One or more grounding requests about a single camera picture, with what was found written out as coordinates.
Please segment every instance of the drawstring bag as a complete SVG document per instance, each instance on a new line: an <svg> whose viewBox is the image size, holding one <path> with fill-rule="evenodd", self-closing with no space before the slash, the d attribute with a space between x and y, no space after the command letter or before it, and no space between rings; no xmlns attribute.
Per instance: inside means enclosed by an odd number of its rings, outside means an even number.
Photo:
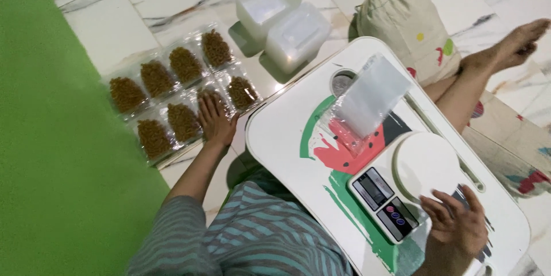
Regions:
<svg viewBox="0 0 551 276"><path fill-rule="evenodd" d="M457 72L461 55L431 0L365 0L356 12L358 34L384 41L421 86Z"/></svg>

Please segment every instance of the green mat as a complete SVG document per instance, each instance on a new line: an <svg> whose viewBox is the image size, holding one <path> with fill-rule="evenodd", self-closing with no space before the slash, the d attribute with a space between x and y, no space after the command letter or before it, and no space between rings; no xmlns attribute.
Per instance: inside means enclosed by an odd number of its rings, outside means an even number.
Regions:
<svg viewBox="0 0 551 276"><path fill-rule="evenodd" d="M0 4L0 274L119 275L168 186L53 0Z"/></svg>

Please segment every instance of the gray and teal striped sleeve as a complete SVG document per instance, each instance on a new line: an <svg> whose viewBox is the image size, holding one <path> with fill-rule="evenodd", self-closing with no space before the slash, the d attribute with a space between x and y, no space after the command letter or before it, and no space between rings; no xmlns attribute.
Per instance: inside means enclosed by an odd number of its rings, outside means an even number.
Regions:
<svg viewBox="0 0 551 276"><path fill-rule="evenodd" d="M206 230L199 202L190 196L172 198L157 213L127 275L221 275L202 242Z"/></svg>

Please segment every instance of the bare foot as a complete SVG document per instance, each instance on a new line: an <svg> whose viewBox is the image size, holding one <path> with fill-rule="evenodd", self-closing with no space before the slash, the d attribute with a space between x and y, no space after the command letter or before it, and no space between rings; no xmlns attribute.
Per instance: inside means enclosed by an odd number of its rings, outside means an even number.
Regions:
<svg viewBox="0 0 551 276"><path fill-rule="evenodd" d="M491 74L523 64L532 55L549 28L550 19L539 19L515 28L503 40L461 61L463 68L488 68Z"/></svg>

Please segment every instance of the translucent plastic box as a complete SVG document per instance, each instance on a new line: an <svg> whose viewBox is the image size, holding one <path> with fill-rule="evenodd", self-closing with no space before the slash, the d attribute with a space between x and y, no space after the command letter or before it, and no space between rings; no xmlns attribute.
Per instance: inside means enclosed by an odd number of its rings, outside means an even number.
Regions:
<svg viewBox="0 0 551 276"><path fill-rule="evenodd" d="M302 0L235 0L238 19L262 46L270 27L287 13L296 9Z"/></svg>
<svg viewBox="0 0 551 276"><path fill-rule="evenodd" d="M290 74L315 55L331 33L331 24L311 3L305 2L268 32L265 52Z"/></svg>

